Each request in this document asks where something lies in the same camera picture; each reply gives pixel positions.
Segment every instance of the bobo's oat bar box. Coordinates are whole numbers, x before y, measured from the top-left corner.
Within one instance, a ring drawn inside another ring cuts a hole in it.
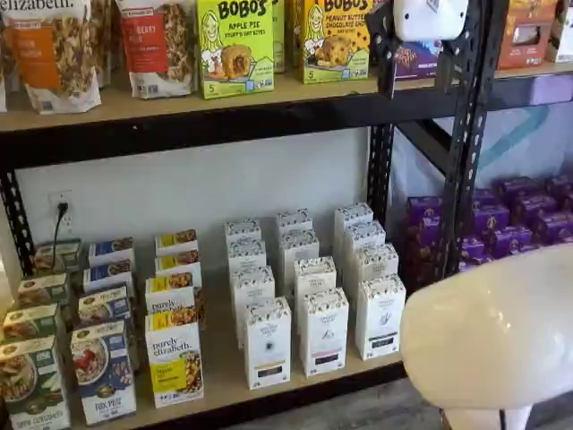
[[[303,83],[368,77],[372,0],[303,0]]]
[[[270,0],[198,0],[205,99],[274,89]]]

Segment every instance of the purple box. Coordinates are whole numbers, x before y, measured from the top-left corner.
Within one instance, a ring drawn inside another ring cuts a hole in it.
[[[527,176],[518,176],[511,179],[501,179],[495,185],[501,200],[509,207],[518,197],[536,194],[543,191],[542,187]]]
[[[408,223],[419,224],[422,218],[440,216],[441,197],[408,197]]]
[[[555,212],[550,215],[537,217],[532,225],[534,241],[536,243],[550,245],[563,230],[573,228],[573,213],[567,211]]]
[[[474,233],[482,235],[487,230],[503,229],[509,224],[509,210],[502,204],[485,204],[474,209]]]
[[[512,249],[531,244],[532,235],[532,231],[523,226],[490,231],[485,238],[487,252],[495,258],[505,257]]]
[[[547,194],[534,194],[516,198],[512,212],[512,224],[531,225],[539,215],[557,210],[557,201]]]

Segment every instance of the electrical outlet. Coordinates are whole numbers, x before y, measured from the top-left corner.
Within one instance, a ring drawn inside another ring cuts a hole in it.
[[[49,203],[50,217],[54,220],[54,229],[56,229],[59,203],[68,203],[68,211],[65,213],[62,221],[60,222],[60,229],[58,238],[69,237],[73,234],[73,205],[72,205],[72,190],[54,191],[47,195]]]

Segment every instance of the cartoon girl illustration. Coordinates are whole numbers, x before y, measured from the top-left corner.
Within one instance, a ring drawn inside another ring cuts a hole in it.
[[[316,50],[322,47],[324,42],[324,12],[321,7],[315,4],[308,12],[308,26],[306,28],[306,41],[304,42],[304,53],[307,57],[313,56]]]
[[[217,15],[213,11],[207,11],[201,20],[201,65],[211,78],[225,78],[221,63],[222,51]]]

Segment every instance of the floor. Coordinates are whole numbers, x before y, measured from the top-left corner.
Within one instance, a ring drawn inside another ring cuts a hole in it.
[[[227,430],[442,430],[438,410],[407,380],[373,387]],[[573,392],[536,405],[527,429],[573,429]]]

